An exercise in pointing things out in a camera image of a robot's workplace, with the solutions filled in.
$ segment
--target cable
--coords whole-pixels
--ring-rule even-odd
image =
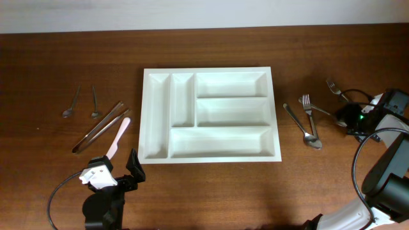
[[[358,92],[358,93],[362,93],[363,95],[366,96],[366,98],[368,98],[368,101],[369,101],[369,102],[371,102],[371,101],[374,99],[373,96],[371,96],[371,95],[369,95],[369,94],[363,92],[363,91],[360,90],[360,89],[347,89],[347,90],[345,90],[345,91],[342,91],[342,92],[338,95],[338,99],[340,99],[341,96],[344,95],[346,92],[350,92],[350,91],[356,91],[356,92]]]
[[[373,212],[372,212],[371,207],[369,207],[368,203],[365,201],[364,196],[362,195],[362,192],[361,192],[361,191],[359,190],[359,188],[358,188],[357,178],[356,178],[356,176],[355,176],[355,168],[356,168],[356,166],[357,166],[358,156],[359,156],[360,151],[361,151],[362,148],[364,147],[365,143],[366,143],[372,136],[374,136],[374,135],[376,135],[376,134],[378,134],[378,133],[380,133],[380,132],[386,132],[386,131],[401,132],[401,133],[404,133],[404,134],[406,134],[406,135],[409,135],[409,131],[406,131],[406,130],[403,130],[403,129],[400,129],[400,128],[381,128],[381,129],[376,130],[375,132],[371,133],[371,134],[368,135],[367,137],[365,137],[365,139],[360,143],[360,145],[359,145],[359,147],[358,147],[358,149],[357,149],[357,152],[355,153],[355,156],[353,157],[352,170],[351,170],[353,187],[354,187],[356,193],[358,194],[359,199],[362,201],[362,203],[364,203],[366,209],[368,210],[368,212],[369,212],[369,214],[370,214],[370,216],[371,216],[371,218],[369,219],[368,223],[367,223],[363,228],[361,228],[361,230],[364,230],[364,229],[366,229],[367,227],[369,227],[369,226],[375,221],[375,219],[374,219],[374,215],[373,215]]]
[[[71,175],[70,177],[68,177],[67,179],[65,179],[62,183],[60,183],[56,189],[54,189],[54,191],[52,191],[50,198],[49,198],[49,202],[47,203],[47,217],[49,218],[49,222],[50,225],[53,229],[58,230],[58,228],[54,225],[52,219],[51,219],[51,215],[50,215],[50,206],[51,206],[51,201],[52,198],[54,197],[54,195],[56,195],[56,192],[59,190],[59,188],[61,188],[65,183],[69,182],[72,178],[80,175],[82,173],[83,169],[81,169],[81,171],[74,173],[73,175]]]

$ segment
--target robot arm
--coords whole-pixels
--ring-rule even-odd
[[[135,149],[128,158],[127,169],[131,175],[113,178],[113,166],[107,156],[97,157],[88,163],[80,179],[94,192],[82,205],[87,230],[122,229],[125,192],[137,190],[145,181],[145,173],[138,161]]]
[[[409,219],[409,137],[400,134],[362,184],[365,200],[374,213],[372,229],[384,224],[400,223]],[[363,228],[370,214],[356,198],[339,211],[318,215],[303,225],[303,230],[356,230]]]

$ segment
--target metal tongs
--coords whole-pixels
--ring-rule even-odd
[[[78,154],[82,152],[84,149],[86,149],[89,145],[92,144],[101,134],[103,134],[109,127],[111,127],[113,124],[115,124],[117,121],[119,121],[127,112],[130,111],[130,109],[126,109],[124,112],[122,112],[120,115],[115,117],[111,122],[109,122],[106,126],[101,128],[104,123],[106,123],[109,118],[114,114],[114,112],[120,108],[123,105],[123,102],[118,102],[117,105],[103,118],[102,121],[100,121],[89,133],[87,133],[75,146],[72,148],[72,153]],[[81,144],[83,144],[86,140],[89,140],[86,145],[82,148],[80,148]]]

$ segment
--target wooden table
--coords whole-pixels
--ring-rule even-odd
[[[80,155],[70,151],[96,122],[93,84],[104,113],[119,100],[132,108],[112,160],[113,176],[128,174],[144,68],[271,66],[282,162],[144,165],[146,182],[126,194],[123,227],[281,229],[336,211],[356,198],[350,166],[358,142],[315,112],[323,149],[308,148],[281,105],[288,103],[307,127],[297,102],[302,94],[329,111],[341,106],[327,77],[372,95],[388,87],[409,91],[408,42],[408,24],[1,35],[0,229],[50,229],[45,209],[52,190],[108,150],[119,124]],[[62,118],[78,85],[75,114]],[[384,150],[366,146],[359,183]],[[78,179],[64,186],[52,202],[56,225],[83,229],[82,203],[91,194]]]

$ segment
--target silver spoon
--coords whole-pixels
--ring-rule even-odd
[[[97,111],[97,109],[96,109],[96,93],[95,93],[95,87],[94,87],[94,86],[92,86],[92,94],[93,94],[93,98],[94,98],[94,107],[95,107],[95,110],[94,110],[94,112],[91,114],[91,117],[92,117],[93,119],[95,119],[95,118],[101,116],[101,112]]]
[[[80,89],[81,89],[81,86],[78,86],[77,92],[75,93],[74,99],[72,100],[71,107],[63,112],[63,118],[68,118],[74,113],[73,108],[75,106],[75,103],[77,103],[77,98],[78,98]]]
[[[300,102],[300,103],[302,104],[302,96],[301,96],[300,98],[298,98],[298,102]],[[313,105],[313,104],[311,104],[311,107],[312,107],[313,109],[316,109],[316,110],[318,110],[318,111],[320,111],[320,112],[325,113],[325,114],[328,115],[328,116],[331,116],[332,119],[334,119],[335,123],[336,123],[337,125],[339,125],[340,127],[346,127],[346,123],[343,122],[343,121],[338,121],[338,119],[337,119],[337,117],[336,117],[335,115],[333,115],[333,114],[331,114],[331,113],[329,113],[329,112],[327,112],[327,111],[325,111],[325,110],[323,110],[323,109],[321,109],[321,108],[319,108],[319,107],[317,107],[317,106],[315,106],[315,105]]]
[[[295,123],[298,125],[298,127],[300,127],[301,131],[304,133],[304,143],[310,147],[313,147],[317,150],[322,149],[322,143],[321,141],[316,138],[315,136],[307,133],[307,131],[305,130],[305,128],[301,125],[300,121],[298,120],[298,118],[294,115],[293,111],[290,109],[290,107],[284,103],[282,105],[286,111],[288,112],[289,116],[291,116],[291,118],[293,118],[293,120],[295,121]]]

